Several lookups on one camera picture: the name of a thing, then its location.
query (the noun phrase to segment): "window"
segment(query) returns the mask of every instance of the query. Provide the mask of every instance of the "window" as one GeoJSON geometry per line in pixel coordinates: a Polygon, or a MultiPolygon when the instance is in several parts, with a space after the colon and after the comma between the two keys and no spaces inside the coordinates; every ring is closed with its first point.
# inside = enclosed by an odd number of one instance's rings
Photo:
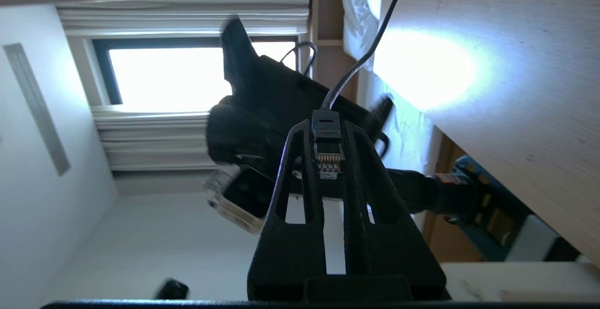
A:
{"type": "MultiPolygon", "coordinates": [[[[255,37],[258,55],[279,61],[296,36],[255,37]]],[[[207,111],[231,95],[219,38],[97,39],[94,48],[111,104],[153,112],[207,111]]],[[[284,64],[296,69],[296,54],[284,64]]]]}

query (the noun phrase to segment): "wooden desk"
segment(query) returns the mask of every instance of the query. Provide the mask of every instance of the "wooden desk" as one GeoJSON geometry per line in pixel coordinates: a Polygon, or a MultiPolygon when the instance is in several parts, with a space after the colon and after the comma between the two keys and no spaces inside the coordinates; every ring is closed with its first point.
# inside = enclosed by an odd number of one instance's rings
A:
{"type": "Polygon", "coordinates": [[[600,266],[600,0],[399,0],[375,73],[600,266]]]}

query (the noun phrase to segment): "white curtain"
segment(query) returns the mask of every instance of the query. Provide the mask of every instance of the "white curtain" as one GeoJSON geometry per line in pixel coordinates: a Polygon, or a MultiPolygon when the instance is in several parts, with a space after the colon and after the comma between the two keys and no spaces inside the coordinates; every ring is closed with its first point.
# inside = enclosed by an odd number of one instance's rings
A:
{"type": "Polygon", "coordinates": [[[307,32],[309,0],[129,0],[62,3],[58,13],[67,35],[219,33],[238,14],[249,33],[307,32]]]}
{"type": "Polygon", "coordinates": [[[93,106],[92,114],[113,171],[217,168],[206,147],[208,113],[140,113],[121,106],[93,106]]]}

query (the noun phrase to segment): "window frame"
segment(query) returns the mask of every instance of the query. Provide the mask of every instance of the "window frame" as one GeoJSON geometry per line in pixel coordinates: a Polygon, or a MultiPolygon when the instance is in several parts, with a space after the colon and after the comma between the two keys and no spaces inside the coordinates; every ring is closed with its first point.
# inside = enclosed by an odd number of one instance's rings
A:
{"type": "MultiPolygon", "coordinates": [[[[294,42],[299,38],[294,35],[250,36],[252,42],[294,42]]],[[[220,48],[220,37],[177,37],[177,38],[108,38],[93,39],[92,46],[98,60],[100,74],[105,82],[106,92],[111,105],[121,105],[119,85],[114,76],[110,50],[114,49],[161,49],[161,48],[220,48]]],[[[296,70],[300,65],[298,51],[296,54],[296,70]]]]}

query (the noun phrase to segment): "black cable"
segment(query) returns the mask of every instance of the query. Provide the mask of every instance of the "black cable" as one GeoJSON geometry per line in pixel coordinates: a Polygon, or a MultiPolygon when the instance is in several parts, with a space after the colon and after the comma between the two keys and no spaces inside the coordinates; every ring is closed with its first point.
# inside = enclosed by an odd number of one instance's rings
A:
{"type": "Polygon", "coordinates": [[[319,49],[317,48],[317,46],[313,42],[301,42],[301,43],[298,43],[296,46],[294,46],[293,49],[291,49],[290,51],[287,51],[287,54],[285,54],[285,56],[283,56],[283,58],[279,61],[279,63],[283,62],[283,60],[287,57],[287,55],[295,52],[296,50],[302,48],[303,46],[308,46],[309,48],[313,49],[313,56],[310,57],[310,61],[308,62],[308,66],[306,67],[306,70],[304,70],[304,73],[303,73],[304,76],[306,76],[306,74],[308,74],[308,70],[310,70],[310,67],[313,65],[313,63],[317,59],[317,55],[319,54],[319,49]]]}
{"type": "Polygon", "coordinates": [[[379,28],[379,31],[375,36],[375,40],[373,40],[373,43],[369,47],[367,53],[360,59],[358,59],[358,61],[348,71],[346,71],[345,74],[342,75],[342,77],[339,78],[336,85],[333,85],[333,87],[330,89],[330,91],[325,96],[325,99],[323,100],[321,110],[331,110],[334,102],[336,102],[336,99],[338,98],[341,91],[344,89],[345,85],[350,81],[352,76],[354,76],[356,72],[360,70],[360,68],[366,63],[366,61],[368,61],[368,59],[371,58],[371,56],[373,56],[373,54],[375,53],[375,49],[377,49],[377,45],[379,44],[379,41],[381,40],[381,37],[385,32],[386,27],[388,27],[390,17],[392,17],[392,12],[394,12],[394,7],[396,7],[396,2],[398,2],[398,0],[392,0],[390,8],[385,14],[385,18],[381,22],[381,27],[379,28]]]}

